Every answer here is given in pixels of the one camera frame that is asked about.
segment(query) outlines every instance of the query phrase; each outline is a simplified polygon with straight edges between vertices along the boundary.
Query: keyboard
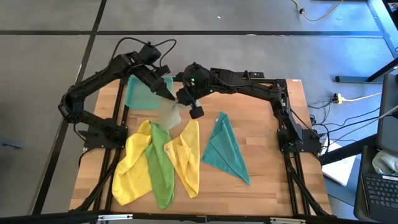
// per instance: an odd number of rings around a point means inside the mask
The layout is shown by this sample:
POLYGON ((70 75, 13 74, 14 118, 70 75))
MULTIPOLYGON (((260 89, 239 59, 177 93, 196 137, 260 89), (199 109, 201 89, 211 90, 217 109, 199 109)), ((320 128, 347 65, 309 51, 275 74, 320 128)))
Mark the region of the keyboard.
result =
POLYGON ((398 220, 398 177, 363 174, 369 217, 383 223, 398 220))

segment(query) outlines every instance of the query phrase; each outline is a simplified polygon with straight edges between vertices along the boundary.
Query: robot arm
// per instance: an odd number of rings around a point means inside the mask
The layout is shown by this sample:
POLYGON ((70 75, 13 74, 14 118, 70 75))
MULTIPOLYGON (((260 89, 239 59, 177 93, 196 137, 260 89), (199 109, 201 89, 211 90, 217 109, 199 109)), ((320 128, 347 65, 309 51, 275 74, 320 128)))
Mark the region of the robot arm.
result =
POLYGON ((69 123, 88 124, 91 128, 96 129, 96 136, 100 135, 101 138, 105 138, 105 142, 116 142, 117 144, 124 145, 126 142, 126 129, 118 126, 110 118, 103 119, 85 111, 84 100, 87 96, 113 80, 127 80, 131 75, 135 75, 140 81, 145 83, 151 92, 164 98, 175 100, 174 96, 167 89, 164 79, 161 78, 162 75, 170 72, 168 66, 165 65, 159 68, 153 65, 160 55, 160 52, 148 43, 143 46, 140 52, 120 54, 111 59, 106 68, 83 80, 81 83, 71 86, 67 93, 62 96, 61 103, 58 105, 62 116, 69 123))
POLYGON ((303 144, 302 128, 298 125, 290 111, 289 97, 285 83, 276 80, 276 85, 265 86, 250 79, 250 73, 244 72, 238 75, 230 70, 211 68, 207 70, 197 63, 189 65, 184 72, 177 75, 184 87, 177 92, 178 102, 183 105, 191 105, 190 111, 193 119, 204 115, 201 106, 197 106, 196 100, 212 94, 218 93, 241 93, 255 98, 269 101, 278 119, 282 140, 295 144, 303 144))

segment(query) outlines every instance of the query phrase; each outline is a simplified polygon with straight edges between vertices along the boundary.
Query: gray floor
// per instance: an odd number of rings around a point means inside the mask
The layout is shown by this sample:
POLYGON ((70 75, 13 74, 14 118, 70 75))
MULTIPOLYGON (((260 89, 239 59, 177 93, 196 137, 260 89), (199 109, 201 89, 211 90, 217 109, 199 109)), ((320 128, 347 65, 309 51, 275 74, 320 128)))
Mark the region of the gray floor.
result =
MULTIPOLYGON (((0 30, 91 30, 100 2, 3 0, 0 30)), ((336 4, 334 1, 299 2, 311 17, 324 14, 336 4)), ((372 2, 378 6, 375 8, 382 21, 386 21, 380 2, 372 2)), ((112 0, 106 4, 99 29, 378 31, 363 2, 344 2, 330 17, 309 22, 297 15, 290 1, 260 0, 245 3, 238 0, 112 0)), ((85 78, 104 68, 121 37, 96 37, 85 78)), ((393 59, 380 36, 145 35, 138 38, 155 43, 171 37, 176 38, 178 44, 164 62, 172 73, 198 62, 206 67, 261 71, 268 78, 301 79, 308 103, 327 100, 334 93, 356 98, 380 91, 380 85, 337 84, 333 77, 367 76, 393 59)), ((0 147, 0 217, 29 213, 61 120, 57 105, 75 81, 87 41, 87 35, 0 35, 0 136, 25 144, 21 151, 0 147)), ((139 44, 125 42, 119 49, 119 52, 139 50, 139 44)), ((96 95, 86 100, 87 110, 93 110, 95 100, 96 95)), ((380 96, 375 96, 332 105, 327 122, 342 123, 345 118, 376 109, 379 104, 380 96)), ((325 113, 323 110, 310 112, 318 121, 325 113)), ((332 137, 338 138, 349 130, 337 131, 332 137)), ((359 140, 375 132, 376 124, 373 124, 347 139, 359 140)), ((70 128, 45 203, 45 213, 67 211, 81 149, 81 140, 70 128)), ((335 215, 354 218, 351 206, 334 198, 330 200, 335 215)))

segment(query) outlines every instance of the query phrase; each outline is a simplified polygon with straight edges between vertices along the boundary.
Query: wooden table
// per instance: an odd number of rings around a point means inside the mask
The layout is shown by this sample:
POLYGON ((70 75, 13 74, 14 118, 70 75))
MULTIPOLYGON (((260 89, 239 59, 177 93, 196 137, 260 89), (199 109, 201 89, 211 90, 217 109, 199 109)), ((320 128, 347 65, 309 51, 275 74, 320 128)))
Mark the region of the wooden table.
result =
MULTIPOLYGON (((307 102, 300 80, 287 80, 293 110, 311 125, 307 102)), ((95 114, 112 117, 119 83, 110 83, 100 90, 95 114)), ((175 90, 182 87, 174 83, 175 90)), ((113 199, 111 210, 126 213, 174 213, 206 215, 256 215, 290 216, 289 188, 282 154, 279 152, 276 130, 278 122, 272 115, 271 105, 263 100, 241 94, 214 93, 200 100, 205 115, 198 119, 200 127, 201 155, 208 143, 214 123, 220 111, 228 114, 234 133, 251 178, 251 185, 212 166, 200 163, 199 194, 189 199, 178 175, 175 176, 175 198, 171 206, 159 210, 153 192, 136 201, 120 206, 113 199)), ((123 106, 119 112, 121 119, 123 106)), ((170 130, 177 137, 190 120, 188 110, 181 112, 182 123, 170 130)), ((127 119, 129 136, 135 133, 146 119, 156 121, 157 111, 130 110, 127 119)), ((87 153, 82 161, 70 208, 76 208, 88 196, 98 182, 104 149, 87 153)), ((320 163, 314 155, 301 153, 305 183, 325 211, 331 213, 320 163)), ((106 198, 104 190, 101 206, 106 198)), ((303 213, 300 191, 296 186, 298 209, 303 213)))

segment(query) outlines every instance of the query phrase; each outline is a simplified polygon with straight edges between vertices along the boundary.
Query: yellow towel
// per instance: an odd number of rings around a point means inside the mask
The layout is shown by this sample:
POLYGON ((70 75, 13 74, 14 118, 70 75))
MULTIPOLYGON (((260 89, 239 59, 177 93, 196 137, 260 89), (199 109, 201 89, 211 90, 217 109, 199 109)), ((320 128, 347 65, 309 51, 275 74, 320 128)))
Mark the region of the yellow towel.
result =
POLYGON ((164 145, 189 197, 199 193, 199 124, 191 120, 181 135, 164 145))
POLYGON ((144 153, 151 141, 148 120, 126 141, 126 156, 116 166, 112 184, 113 197, 120 205, 128 204, 152 190, 144 153))

